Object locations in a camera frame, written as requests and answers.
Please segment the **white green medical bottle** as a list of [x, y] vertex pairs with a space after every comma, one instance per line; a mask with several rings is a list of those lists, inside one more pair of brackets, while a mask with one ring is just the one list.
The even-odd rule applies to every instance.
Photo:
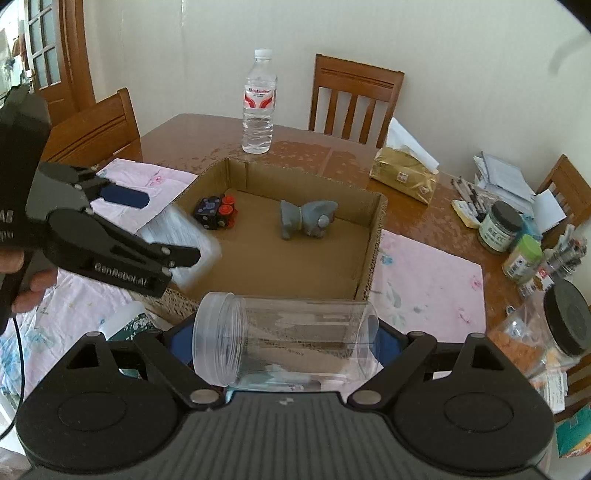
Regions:
[[108, 341], [132, 340], [138, 333], [153, 329], [156, 329], [156, 325], [152, 317], [138, 301], [122, 306], [99, 325], [99, 331]]

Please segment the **clear plastic jar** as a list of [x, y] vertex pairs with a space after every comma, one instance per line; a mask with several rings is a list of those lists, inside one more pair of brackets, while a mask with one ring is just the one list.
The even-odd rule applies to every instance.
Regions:
[[380, 369], [379, 319], [369, 302], [243, 297], [211, 292], [192, 330], [192, 365], [231, 390], [338, 391]]

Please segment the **black toy train block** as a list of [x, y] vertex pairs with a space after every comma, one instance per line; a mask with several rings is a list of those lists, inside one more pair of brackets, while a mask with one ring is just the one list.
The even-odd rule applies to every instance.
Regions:
[[235, 197], [231, 195], [202, 198], [192, 212], [192, 217], [206, 230], [232, 228], [236, 216]]

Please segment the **grey plush toy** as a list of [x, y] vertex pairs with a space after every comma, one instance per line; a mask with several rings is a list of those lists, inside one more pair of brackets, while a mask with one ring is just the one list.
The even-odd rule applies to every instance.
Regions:
[[297, 232], [315, 238], [324, 237], [329, 225], [335, 221], [335, 211], [338, 208], [337, 202], [329, 200], [312, 201], [303, 206], [281, 200], [281, 238], [290, 240], [291, 236]]

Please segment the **wooden chair left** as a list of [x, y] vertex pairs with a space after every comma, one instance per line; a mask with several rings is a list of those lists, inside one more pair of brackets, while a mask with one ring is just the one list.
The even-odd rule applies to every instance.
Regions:
[[127, 88], [54, 126], [41, 161], [93, 167], [139, 138]]

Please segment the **wooden chair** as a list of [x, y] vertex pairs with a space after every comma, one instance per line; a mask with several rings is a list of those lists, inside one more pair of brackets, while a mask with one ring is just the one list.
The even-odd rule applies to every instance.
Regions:
[[377, 104], [383, 103], [386, 105], [386, 111], [381, 121], [376, 147], [377, 149], [384, 147], [404, 80], [405, 73], [402, 71], [394, 71], [319, 53], [315, 54], [308, 130], [315, 131], [315, 127], [317, 127], [318, 102], [322, 90], [329, 92], [329, 104], [327, 114], [325, 114], [325, 135], [335, 133], [339, 95], [348, 94], [349, 105], [346, 108], [344, 124], [342, 124], [341, 138], [344, 140], [351, 138], [353, 120], [355, 120], [359, 100], [365, 99], [367, 108], [363, 115], [358, 142], [363, 145], [368, 144]]
[[579, 227], [590, 218], [591, 188], [566, 155], [561, 155], [554, 167], [537, 189], [537, 193], [549, 189], [563, 208], [566, 218], [543, 235], [542, 245], [550, 248], [568, 224]]
[[139, 138], [127, 88], [54, 126], [41, 161], [93, 167]]

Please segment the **pink floral tablecloth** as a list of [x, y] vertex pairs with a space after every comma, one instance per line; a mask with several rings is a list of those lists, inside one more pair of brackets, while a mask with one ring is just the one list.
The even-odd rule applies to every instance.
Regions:
[[[138, 232], [194, 180], [192, 173], [116, 159], [100, 176], [144, 191], [147, 208], [110, 206], [96, 200], [94, 211], [116, 225]], [[59, 271], [57, 283], [41, 304], [17, 317], [23, 344], [9, 327], [1, 339], [1, 391], [29, 394], [57, 360], [85, 332], [138, 301], [156, 327], [167, 329], [188, 316], [192, 306], [174, 300], [172, 307], [152, 305], [125, 290]], [[483, 273], [479, 265], [390, 231], [383, 231], [370, 302], [381, 319], [398, 330], [425, 331], [442, 341], [461, 342], [486, 329]]]

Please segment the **wooden door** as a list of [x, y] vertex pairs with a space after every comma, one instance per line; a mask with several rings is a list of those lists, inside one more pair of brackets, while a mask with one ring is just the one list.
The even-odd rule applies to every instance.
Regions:
[[57, 125], [96, 103], [82, 0], [26, 0], [24, 36], [33, 87]]

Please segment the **large jar black lid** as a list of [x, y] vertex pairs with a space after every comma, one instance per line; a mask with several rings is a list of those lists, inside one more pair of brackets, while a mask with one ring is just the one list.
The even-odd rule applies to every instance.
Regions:
[[528, 379], [567, 371], [590, 349], [590, 311], [578, 288], [561, 279], [537, 291], [487, 336]]

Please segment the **clear water bottle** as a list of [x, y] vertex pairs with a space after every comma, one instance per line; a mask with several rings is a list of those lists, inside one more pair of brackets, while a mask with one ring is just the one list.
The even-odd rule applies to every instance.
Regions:
[[247, 154], [264, 154], [270, 150], [273, 141], [277, 76], [271, 65], [272, 59], [272, 50], [256, 49], [252, 70], [245, 78], [242, 150]]

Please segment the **glass jar dark lid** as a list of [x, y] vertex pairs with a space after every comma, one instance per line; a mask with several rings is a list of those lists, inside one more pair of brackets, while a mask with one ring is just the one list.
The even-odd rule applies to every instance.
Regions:
[[523, 220], [517, 210], [504, 201], [496, 201], [488, 210], [478, 229], [478, 238], [488, 250], [506, 252], [521, 232]]

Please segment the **blue box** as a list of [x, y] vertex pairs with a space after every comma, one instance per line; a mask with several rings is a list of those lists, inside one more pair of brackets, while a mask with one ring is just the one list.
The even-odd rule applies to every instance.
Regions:
[[522, 217], [521, 234], [522, 235], [530, 235], [538, 243], [541, 243], [543, 240], [543, 234], [540, 232], [535, 219], [531, 216], [523, 216]]

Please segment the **stack of papers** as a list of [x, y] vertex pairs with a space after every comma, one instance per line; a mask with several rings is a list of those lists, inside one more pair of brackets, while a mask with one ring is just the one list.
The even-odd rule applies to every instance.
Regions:
[[547, 188], [535, 193], [519, 167], [486, 153], [474, 156], [473, 161], [478, 170], [478, 187], [533, 220], [540, 234], [545, 234], [567, 218], [552, 190]]

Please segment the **wooden chair far right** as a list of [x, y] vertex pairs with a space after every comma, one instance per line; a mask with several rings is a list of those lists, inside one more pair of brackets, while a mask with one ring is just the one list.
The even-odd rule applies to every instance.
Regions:
[[543, 235], [542, 245], [550, 248], [568, 224], [579, 227], [590, 218], [591, 188], [566, 155], [561, 155], [554, 167], [537, 189], [537, 193], [549, 189], [563, 208], [566, 218]]

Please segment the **wooden chair back centre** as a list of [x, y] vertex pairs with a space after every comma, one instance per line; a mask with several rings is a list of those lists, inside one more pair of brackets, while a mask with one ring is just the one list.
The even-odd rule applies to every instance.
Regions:
[[386, 105], [386, 111], [381, 121], [376, 147], [377, 149], [384, 147], [404, 80], [405, 73], [402, 71], [394, 71], [319, 53], [315, 54], [308, 130], [315, 131], [315, 127], [317, 127], [318, 102], [322, 90], [329, 92], [329, 104], [327, 114], [325, 114], [325, 135], [335, 133], [339, 95], [348, 94], [349, 105], [346, 108], [344, 124], [342, 124], [341, 138], [344, 140], [351, 138], [353, 120], [355, 120], [359, 100], [365, 99], [367, 108], [363, 115], [358, 142], [363, 145], [368, 144], [377, 104], [383, 103]]

